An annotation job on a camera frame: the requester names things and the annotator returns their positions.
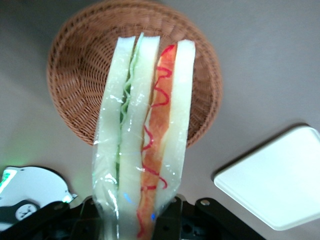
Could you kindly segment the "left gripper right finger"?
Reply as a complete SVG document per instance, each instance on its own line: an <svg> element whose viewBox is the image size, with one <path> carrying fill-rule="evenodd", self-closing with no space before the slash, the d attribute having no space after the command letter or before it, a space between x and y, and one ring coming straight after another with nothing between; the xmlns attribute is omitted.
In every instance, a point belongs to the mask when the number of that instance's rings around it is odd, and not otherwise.
<svg viewBox="0 0 320 240"><path fill-rule="evenodd" d="M153 240L180 240L182 233L183 201L174 197L167 209L157 218Z"/></svg>

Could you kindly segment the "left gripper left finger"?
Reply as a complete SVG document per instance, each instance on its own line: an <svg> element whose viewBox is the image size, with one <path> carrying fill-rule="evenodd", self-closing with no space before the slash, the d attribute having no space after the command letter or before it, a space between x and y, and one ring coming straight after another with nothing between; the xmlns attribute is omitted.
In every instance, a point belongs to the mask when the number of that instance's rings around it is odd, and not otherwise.
<svg viewBox="0 0 320 240"><path fill-rule="evenodd" d="M99 215L93 198L87 197L80 209L79 219L76 220L72 231L72 240L104 240L104 224Z"/></svg>

